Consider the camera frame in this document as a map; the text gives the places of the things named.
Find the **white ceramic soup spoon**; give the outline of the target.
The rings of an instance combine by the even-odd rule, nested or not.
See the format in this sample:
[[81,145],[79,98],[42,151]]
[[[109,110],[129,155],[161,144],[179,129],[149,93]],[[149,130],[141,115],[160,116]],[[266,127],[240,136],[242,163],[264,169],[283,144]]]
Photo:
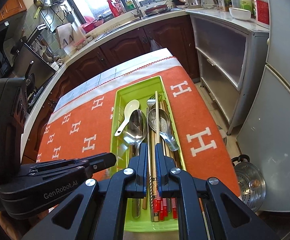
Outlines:
[[125,109],[124,109],[124,120],[120,124],[120,126],[117,128],[117,130],[114,134],[115,137],[119,136],[122,133],[125,126],[129,123],[130,117],[131,117],[133,111],[135,111],[137,109],[139,109],[139,101],[138,100],[133,99],[127,103],[127,105],[125,106]]

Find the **large steel soup spoon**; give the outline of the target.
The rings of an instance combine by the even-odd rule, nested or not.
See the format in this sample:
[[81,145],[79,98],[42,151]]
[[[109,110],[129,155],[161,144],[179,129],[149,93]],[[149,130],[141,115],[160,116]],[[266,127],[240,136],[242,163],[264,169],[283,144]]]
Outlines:
[[[176,142],[175,137],[172,135],[171,123],[169,115],[163,110],[159,109],[159,124],[160,124],[160,136],[165,141],[168,148],[175,152],[179,150],[179,145]],[[148,123],[150,128],[156,132],[156,109],[153,108],[148,113]]]

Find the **steel fork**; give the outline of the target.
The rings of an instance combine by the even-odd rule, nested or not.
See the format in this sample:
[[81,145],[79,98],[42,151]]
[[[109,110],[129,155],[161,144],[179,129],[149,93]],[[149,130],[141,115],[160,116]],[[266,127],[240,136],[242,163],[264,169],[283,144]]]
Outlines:
[[[158,102],[160,102],[161,100],[162,100],[162,95],[158,94]],[[148,106],[149,110],[155,108],[155,106],[156,106],[156,97],[155,97],[155,95],[152,95],[150,98],[148,98],[147,106]]]

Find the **lone bamboo chopstick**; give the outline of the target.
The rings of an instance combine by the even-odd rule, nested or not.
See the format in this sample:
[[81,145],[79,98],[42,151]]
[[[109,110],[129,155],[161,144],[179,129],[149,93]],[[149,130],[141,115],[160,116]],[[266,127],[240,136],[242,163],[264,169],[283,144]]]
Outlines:
[[[156,135],[155,135],[155,144],[160,143],[160,123],[159,123],[159,95],[158,91],[155,92],[155,127],[156,127]],[[158,189],[158,173],[157,173],[157,161],[156,161],[156,147],[155,147],[155,152],[154,152],[154,161],[155,161],[155,175],[156,175],[156,198],[155,198],[155,211],[157,213],[157,218],[155,219],[156,222],[160,221],[160,196],[159,196],[159,189]]]

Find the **wooden-handled steel spoon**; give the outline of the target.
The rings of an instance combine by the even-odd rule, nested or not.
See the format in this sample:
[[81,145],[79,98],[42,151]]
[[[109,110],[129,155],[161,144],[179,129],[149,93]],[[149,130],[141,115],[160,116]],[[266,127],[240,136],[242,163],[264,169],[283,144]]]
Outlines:
[[147,197],[144,197],[142,200],[142,209],[144,210],[147,209]]

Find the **orange H-pattern table cloth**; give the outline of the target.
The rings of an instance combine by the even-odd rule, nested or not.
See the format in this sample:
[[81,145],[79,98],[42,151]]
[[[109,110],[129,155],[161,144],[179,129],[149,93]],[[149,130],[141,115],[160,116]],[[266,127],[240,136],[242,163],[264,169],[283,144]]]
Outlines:
[[193,81],[174,57],[130,62],[103,72],[64,95],[44,131],[37,161],[110,152],[114,100],[120,88],[160,76],[167,91],[186,170],[219,178],[240,195],[230,156]]

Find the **green plastic utensil tray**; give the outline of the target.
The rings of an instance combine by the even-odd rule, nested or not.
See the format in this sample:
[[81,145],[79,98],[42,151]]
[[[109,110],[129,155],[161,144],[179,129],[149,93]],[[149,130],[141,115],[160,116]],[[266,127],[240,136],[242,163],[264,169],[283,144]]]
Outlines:
[[134,113],[130,122],[125,126],[119,136],[111,138],[110,150],[117,157],[116,165],[109,169],[109,176],[127,168],[132,157],[140,153],[140,147],[144,145],[148,155],[147,165],[147,197],[142,200],[127,201],[125,216],[125,231],[153,233],[169,232],[178,230],[178,221],[173,217],[172,202],[167,201],[168,215],[161,217],[159,221],[154,218],[153,199],[155,197],[152,189],[152,180],[156,177],[154,171],[154,147],[156,145],[155,134],[155,111],[154,106],[149,107],[147,101],[159,95],[160,101],[160,132],[173,135],[176,143],[180,143],[174,115],[170,107],[167,91],[161,76],[154,76],[133,85],[129,85],[116,92],[113,109],[112,134],[115,134],[118,127],[125,119],[124,110],[126,105],[132,101],[139,102],[138,111]]

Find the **grey refrigerator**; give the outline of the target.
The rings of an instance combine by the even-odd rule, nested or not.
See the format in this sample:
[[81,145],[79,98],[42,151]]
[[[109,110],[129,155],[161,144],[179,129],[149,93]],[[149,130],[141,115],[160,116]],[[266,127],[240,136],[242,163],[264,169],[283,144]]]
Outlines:
[[265,180],[261,209],[290,212],[290,0],[268,1],[266,64],[237,141]]

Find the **black wok on stove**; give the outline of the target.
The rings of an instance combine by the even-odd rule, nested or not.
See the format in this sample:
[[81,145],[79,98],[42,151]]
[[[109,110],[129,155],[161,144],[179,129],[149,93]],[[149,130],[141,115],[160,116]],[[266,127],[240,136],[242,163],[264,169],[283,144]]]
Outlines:
[[25,81],[26,81],[26,90],[27,90],[27,94],[29,95],[35,88],[35,74],[34,73],[29,73],[31,71],[31,68],[34,64],[34,61],[32,60],[29,63],[28,69],[25,72]]

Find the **grey storage cabinet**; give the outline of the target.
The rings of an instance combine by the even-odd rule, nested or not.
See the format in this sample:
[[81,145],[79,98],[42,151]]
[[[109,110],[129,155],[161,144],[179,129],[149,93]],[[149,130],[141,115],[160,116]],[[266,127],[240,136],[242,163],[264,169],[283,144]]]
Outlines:
[[255,99],[268,51],[269,30],[229,13],[189,11],[201,83],[229,124],[244,123]]

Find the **white bowl on counter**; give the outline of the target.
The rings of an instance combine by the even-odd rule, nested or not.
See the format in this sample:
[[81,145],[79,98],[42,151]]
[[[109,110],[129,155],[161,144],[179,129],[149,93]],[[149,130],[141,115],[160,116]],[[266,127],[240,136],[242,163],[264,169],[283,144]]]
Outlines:
[[230,15],[240,21],[248,21],[251,18],[251,11],[241,8],[229,8]]

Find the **red labelled box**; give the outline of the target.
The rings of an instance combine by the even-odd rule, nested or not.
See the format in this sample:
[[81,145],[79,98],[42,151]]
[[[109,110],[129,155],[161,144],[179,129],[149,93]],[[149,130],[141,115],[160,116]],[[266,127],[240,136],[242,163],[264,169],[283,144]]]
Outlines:
[[256,23],[264,28],[269,29],[269,3],[268,0],[254,0]]

